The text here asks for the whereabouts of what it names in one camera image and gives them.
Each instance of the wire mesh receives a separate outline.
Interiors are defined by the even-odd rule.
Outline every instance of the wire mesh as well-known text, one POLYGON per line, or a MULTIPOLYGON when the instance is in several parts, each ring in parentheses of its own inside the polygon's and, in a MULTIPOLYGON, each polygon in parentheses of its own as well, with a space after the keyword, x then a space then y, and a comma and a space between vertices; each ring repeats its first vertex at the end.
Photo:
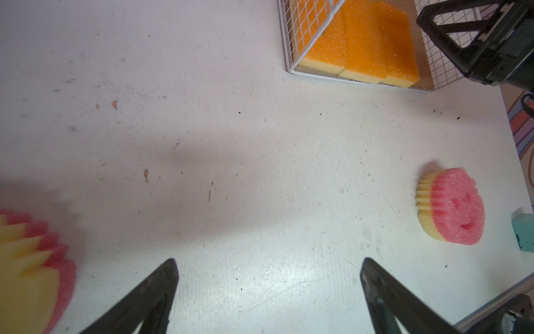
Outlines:
MULTIPOLYGON (((415 0, 415 9, 419 14, 423 7, 432 5, 442 0, 415 0)), ((478 9, 465 9, 457 12, 445 13, 434 18, 437 25, 452 24, 459 22, 471 22, 480 20, 480 12, 478 9)), ((432 73, 432 80, 434 87, 439 88, 448 83, 451 83, 461 77, 462 73, 455 67, 450 59, 430 40, 428 35, 423 34, 423 41, 427 51, 428 63, 430 65, 430 72, 432 73)), ((462 48, 468 46, 478 35, 478 32, 464 32, 452 33, 449 37, 455 41, 462 48)))
MULTIPOLYGON (((291 73, 302 58, 311 49, 317 38, 334 17, 345 0, 279 0, 280 21, 282 23, 282 39, 286 53, 287 70, 291 73)), ((444 0, 414 0, 417 14, 430 4, 444 0)), ((479 9, 466 9, 438 15, 435 22, 438 25, 459 22, 469 22, 490 16, 495 11, 494 6, 484 6, 479 9)), ((462 73, 454 66, 447 56, 430 40, 423 31, 423 42, 427 53, 430 72, 434 88, 441 87, 462 77, 462 73)), ((478 32, 452 33, 450 37, 461 47, 466 47, 476 38, 478 32)))
POLYGON ((293 72, 344 2, 279 0, 288 71, 293 72))

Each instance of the striped fabric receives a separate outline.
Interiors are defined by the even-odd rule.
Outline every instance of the striped fabric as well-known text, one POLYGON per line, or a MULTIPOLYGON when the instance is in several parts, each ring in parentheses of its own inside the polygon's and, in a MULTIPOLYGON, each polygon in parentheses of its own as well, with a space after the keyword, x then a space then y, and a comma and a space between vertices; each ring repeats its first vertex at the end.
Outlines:
MULTIPOLYGON (((508 120, 512 134, 514 135, 515 147, 519 159, 523 158, 524 153, 534 142, 534 118, 530 118, 521 107, 521 98, 526 93, 524 91, 519 95, 512 107, 508 110, 508 120)), ((534 101, 530 101, 529 106, 534 108, 534 101)))

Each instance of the orange sponge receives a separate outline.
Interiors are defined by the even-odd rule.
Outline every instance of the orange sponge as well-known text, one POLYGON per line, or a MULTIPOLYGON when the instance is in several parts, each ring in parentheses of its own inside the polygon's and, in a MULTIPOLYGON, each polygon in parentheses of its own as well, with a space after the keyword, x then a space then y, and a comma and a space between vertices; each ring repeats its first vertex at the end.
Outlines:
POLYGON ((343 34, 341 9, 301 60, 300 65, 338 75, 347 64, 347 44, 343 34))
POLYGON ((370 0, 346 0, 343 24, 347 66, 339 76, 368 83, 387 77, 386 55, 376 9, 370 0))
POLYGON ((384 2, 374 3, 382 33, 387 74, 383 83, 408 88, 419 81, 408 14, 384 2))

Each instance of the teal sponge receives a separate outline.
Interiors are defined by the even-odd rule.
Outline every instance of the teal sponge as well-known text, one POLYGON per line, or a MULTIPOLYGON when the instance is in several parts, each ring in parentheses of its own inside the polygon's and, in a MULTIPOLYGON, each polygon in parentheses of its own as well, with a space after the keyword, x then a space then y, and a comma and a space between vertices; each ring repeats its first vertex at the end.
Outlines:
POLYGON ((534 214, 522 213, 512 219, 515 236, 519 248, 525 252, 534 253, 534 214))

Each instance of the yellow sponge layer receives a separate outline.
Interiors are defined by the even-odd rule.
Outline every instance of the yellow sponge layer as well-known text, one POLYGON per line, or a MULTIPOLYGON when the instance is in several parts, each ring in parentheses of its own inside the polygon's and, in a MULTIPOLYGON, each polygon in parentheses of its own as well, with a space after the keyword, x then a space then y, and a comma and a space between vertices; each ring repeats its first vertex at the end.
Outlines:
POLYGON ((408 14, 384 1, 374 5, 386 51, 388 76, 382 82, 408 88, 419 81, 408 14))
POLYGON ((52 251, 38 251, 42 237, 25 238, 25 228, 0 215, 0 331, 41 334, 56 305, 59 272, 42 265, 52 251))
POLYGON ((376 9, 370 0, 347 0, 343 5, 347 66, 339 76, 368 83, 387 77, 386 56, 376 9))
POLYGON ((434 179, 443 172, 428 173, 424 175, 417 183, 417 218, 423 227, 423 230, 432 238, 436 240, 445 240, 438 232, 434 220, 432 219, 432 209, 430 204, 430 192, 432 190, 432 183, 434 179))
POLYGON ((325 31, 313 44, 300 65, 338 75, 347 64, 347 44, 343 35, 342 10, 339 9, 325 31))

